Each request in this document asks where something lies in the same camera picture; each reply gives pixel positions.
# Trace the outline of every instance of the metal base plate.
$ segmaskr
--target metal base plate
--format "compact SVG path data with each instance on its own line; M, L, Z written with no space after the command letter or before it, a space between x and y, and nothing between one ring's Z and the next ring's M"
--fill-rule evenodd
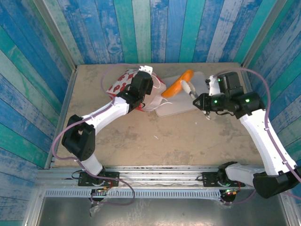
M237 181L230 181L228 185L223 186L218 181L217 172L203 172L202 176L203 176L202 181L204 187L238 187ZM240 182L240 186L245 187L246 185Z
M108 178L119 178L119 172L105 172L104 177ZM90 176L86 172L81 172L79 174L79 182L78 186L80 187L89 187L89 186L101 186L101 187L117 187L119 182L116 180L104 180L100 185L96 185L94 183L91 183Z

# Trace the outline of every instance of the concrete floor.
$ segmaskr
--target concrete floor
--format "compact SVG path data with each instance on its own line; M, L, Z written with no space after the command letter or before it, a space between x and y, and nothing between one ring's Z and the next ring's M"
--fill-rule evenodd
M160 78L180 75L187 69L206 77L238 63L147 64ZM70 116L91 113L110 101L100 88L100 77L109 65L78 68L65 126ZM104 87L130 66L116 66ZM95 155L104 166L118 165L220 165L227 161L262 164L246 129L233 116L211 114L207 120L199 110L160 118L153 112L132 111L106 126L96 137ZM60 145L58 155L71 154ZM56 160L55 166L76 166L74 161Z

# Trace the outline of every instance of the wire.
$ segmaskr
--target wire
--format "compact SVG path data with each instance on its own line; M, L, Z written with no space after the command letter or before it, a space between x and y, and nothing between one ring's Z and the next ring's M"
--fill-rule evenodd
M73 176L75 173L79 173L79 172L83 172L83 170L80 169L80 170L78 170L78 171L73 172L73 173L71 174L72 179L79 179L79 177L78 177L78 178L75 178L75 177Z

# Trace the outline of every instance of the cable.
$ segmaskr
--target cable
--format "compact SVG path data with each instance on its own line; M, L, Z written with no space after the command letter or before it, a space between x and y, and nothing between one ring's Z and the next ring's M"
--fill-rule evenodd
M247 68L234 68L231 70L224 70L221 72L218 72L217 74L215 74L213 77L216 77L218 75L224 74L224 73L228 73L228 72L232 72L232 71L245 71L245 72L251 72L254 75L256 75L263 83L266 91L267 91L267 97L268 97L268 105L267 105L267 109L264 115L264 126L265 126L265 130L268 133L269 138L271 139L274 147L276 148L278 154L280 155L283 164L285 164L287 166L287 168L291 171L291 173L295 176L295 178L299 181L299 183L301 183L301 177L292 169L292 167L288 164L286 158L284 157L284 155L282 154L282 152L280 151L280 148L278 147L278 145L276 144L270 130L269 130L269 111L270 111L270 107L271 107L271 94L269 92L269 86L268 83L265 81L265 79L256 71L253 71L251 69L247 69Z

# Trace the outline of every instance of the painted wood panel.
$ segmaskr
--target painted wood panel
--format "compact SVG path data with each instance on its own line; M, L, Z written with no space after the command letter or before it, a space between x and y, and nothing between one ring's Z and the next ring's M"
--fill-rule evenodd
M206 62L224 0L206 0L192 61Z
M192 62L205 1L187 0L179 62Z
M63 78L60 78L60 73L53 73L50 69L50 65L43 57L40 57L38 53L35 51L33 46L28 42L25 35L19 29L19 27L15 24L14 20L10 17L9 13L0 3L0 25L5 30L5 32L10 36L10 38L14 41L16 46L22 51L25 57L29 60L29 62L33 65L36 71L43 76L45 74L45 78L49 77L56 81L56 85L61 87L63 91L67 90L67 83Z
M168 0L150 0L151 62L164 63Z
M26 159L0 148L0 172L35 182L41 168Z
M124 63L114 2L113 0L96 0L95 3L107 43L111 63Z
M37 17L35 16L32 8L30 7L28 1L25 0L15 0L16 5L14 7L18 7L24 18L28 21L31 28L39 37L39 40L43 43L47 53L50 55L51 59L55 63L56 67L60 70L61 75L65 78L66 81L69 81L71 75L71 69L66 67L63 63L62 59L58 55L55 47L52 45L49 37L47 36L46 32L44 31L42 25L38 21Z
M15 1L11 0L3 0L1 4L9 13L11 19L13 19L14 23L18 26L18 28L22 31L24 36L27 38L28 42L34 48L35 52L43 59L44 63L48 66L49 70L52 74L62 75L57 65L51 58L50 54L45 49L40 37L35 33L35 31L30 26L29 22L26 20L22 12L19 10Z
M28 81L37 89L37 91L54 107L59 114L62 108L64 93L59 87L52 86L54 92L32 67L30 62L22 54L21 50L15 45L6 32L0 27L0 50L15 63L18 70L28 79Z
M101 64L111 63L95 0L77 0L77 4L87 32L89 33L97 61Z
M51 12L51 17L56 26L58 27L74 63L76 65L83 64L83 57L79 51L78 45L73 37L73 34L71 33L70 27L64 17L64 14L57 0L44 0L44 2L48 11Z
M137 63L137 45L131 0L114 0L125 63Z
M1 74L0 98L49 138L53 138L55 126Z
M169 0L165 63L177 63L180 57L187 0Z
M33 182L0 173L0 197L30 200Z
M224 2L208 52L207 62L220 61L242 2L242 0Z
M243 1L219 62L234 60L261 2L262 0Z
M151 63L151 9L148 1L132 0L139 63Z
M251 47L256 35L258 34L261 26L269 15L269 12L273 8L275 0L262 0L258 11L246 33L246 36L241 43L238 52L234 58L234 62L242 62L249 48Z
M0 197L0 219L3 221L22 221L28 201Z

